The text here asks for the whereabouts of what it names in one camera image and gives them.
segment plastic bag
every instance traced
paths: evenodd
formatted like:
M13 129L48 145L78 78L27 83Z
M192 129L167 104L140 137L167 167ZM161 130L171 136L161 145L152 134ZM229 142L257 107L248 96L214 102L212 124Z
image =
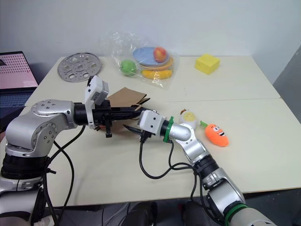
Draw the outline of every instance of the plastic bag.
M105 56L110 56L123 76L168 89L179 57L146 38L132 33L111 32L101 40Z

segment laptop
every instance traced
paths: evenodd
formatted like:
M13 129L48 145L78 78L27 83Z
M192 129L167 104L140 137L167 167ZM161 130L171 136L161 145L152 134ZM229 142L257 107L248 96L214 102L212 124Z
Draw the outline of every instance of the laptop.
M22 51L0 53L0 131L20 114L37 86Z

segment metal plate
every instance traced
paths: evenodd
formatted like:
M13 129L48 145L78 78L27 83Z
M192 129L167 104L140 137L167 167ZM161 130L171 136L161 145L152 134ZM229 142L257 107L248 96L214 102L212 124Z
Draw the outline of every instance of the metal plate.
M80 82L88 80L101 69L97 56L91 53L76 53L66 57L57 67L57 73L64 81Z

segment yellow sponge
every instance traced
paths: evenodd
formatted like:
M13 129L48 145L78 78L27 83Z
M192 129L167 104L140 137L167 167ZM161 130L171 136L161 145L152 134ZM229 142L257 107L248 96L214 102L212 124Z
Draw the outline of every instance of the yellow sponge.
M196 60L196 64L194 65L194 67L200 70L201 72L211 74L218 68L219 65L220 59L210 54L204 54Z

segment pink laptop screen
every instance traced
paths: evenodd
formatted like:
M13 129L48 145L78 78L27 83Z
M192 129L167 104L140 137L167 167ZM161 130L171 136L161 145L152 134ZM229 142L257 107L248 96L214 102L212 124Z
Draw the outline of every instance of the pink laptop screen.
M0 89L37 87L38 84L22 53L0 55Z

